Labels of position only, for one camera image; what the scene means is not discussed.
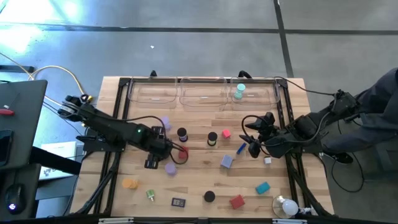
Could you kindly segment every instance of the gray floor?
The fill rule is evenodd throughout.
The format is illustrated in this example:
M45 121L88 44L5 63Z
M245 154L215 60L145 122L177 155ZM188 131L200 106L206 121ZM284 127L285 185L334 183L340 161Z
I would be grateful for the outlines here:
M273 0L4 2L7 4L2 11L0 4L0 22L278 29ZM305 30L397 30L397 6L395 0L280 0L285 28ZM98 95L105 75L149 75L151 70L165 76L236 76L240 70L259 77L287 76L280 37L275 33L70 32L41 28L0 27L0 51L36 68L66 67L93 96ZM334 92L341 88L357 94L398 64L397 35L288 34L286 38L294 77L304 78L311 90ZM0 64L10 62L0 58ZM0 79L26 78L22 73L0 73ZM80 94L72 78L60 70L46 70L39 78L49 81L47 94L58 101ZM314 94L308 97L313 111L331 100ZM73 125L83 132L79 124ZM343 132L352 128L342 124ZM34 144L72 141L76 134L43 108ZM365 170L374 168L368 151L359 153L358 158ZM330 174L331 160L325 162ZM356 164L336 166L335 174L347 188L359 184ZM331 178L329 186L337 215L398 223L396 182L367 182L356 194L342 191ZM68 195L70 189L65 192L59 196ZM49 201L41 202L38 216L59 215L67 201L64 199L54 202L59 209L44 212L41 208Z

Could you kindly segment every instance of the clear plastic bin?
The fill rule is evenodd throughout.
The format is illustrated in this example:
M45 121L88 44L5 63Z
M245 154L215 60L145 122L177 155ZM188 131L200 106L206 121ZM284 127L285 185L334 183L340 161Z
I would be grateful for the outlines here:
M243 84L242 97L236 98L237 86ZM279 89L275 89L275 78L231 78L229 97L233 110L269 110L280 100Z
M223 111L228 103L225 78L182 78L180 103L187 111Z
M177 77L133 78L129 99L140 108L174 109Z

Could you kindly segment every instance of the teal cube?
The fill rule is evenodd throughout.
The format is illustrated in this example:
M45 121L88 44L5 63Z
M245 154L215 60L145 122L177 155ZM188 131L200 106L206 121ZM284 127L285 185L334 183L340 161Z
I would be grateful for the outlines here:
M258 194L263 194L270 188L271 188L271 186L267 182L264 182L256 187L256 191Z

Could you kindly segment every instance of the black bottle cap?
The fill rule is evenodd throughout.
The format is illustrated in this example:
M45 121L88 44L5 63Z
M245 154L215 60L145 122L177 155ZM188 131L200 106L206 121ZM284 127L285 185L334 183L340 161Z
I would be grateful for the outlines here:
M215 132L210 132L209 135L207 136L207 138L208 138L210 141L215 141L215 140L217 140L217 133L215 133Z
M207 202L213 202L214 199L216 198L216 195L214 194L214 192L209 190L205 193L204 198L205 198L205 201L207 201Z
M184 137L184 136L187 135L187 130L186 130L185 128L179 128L179 129L177 130L177 134L178 134L178 136L180 136L180 137Z

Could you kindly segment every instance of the computer mouse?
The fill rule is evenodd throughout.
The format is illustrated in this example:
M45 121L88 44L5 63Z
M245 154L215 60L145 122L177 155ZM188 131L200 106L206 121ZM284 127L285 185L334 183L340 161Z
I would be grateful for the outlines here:
M9 213L13 215L19 214L25 209L25 192L22 184L12 184L7 188L6 206Z

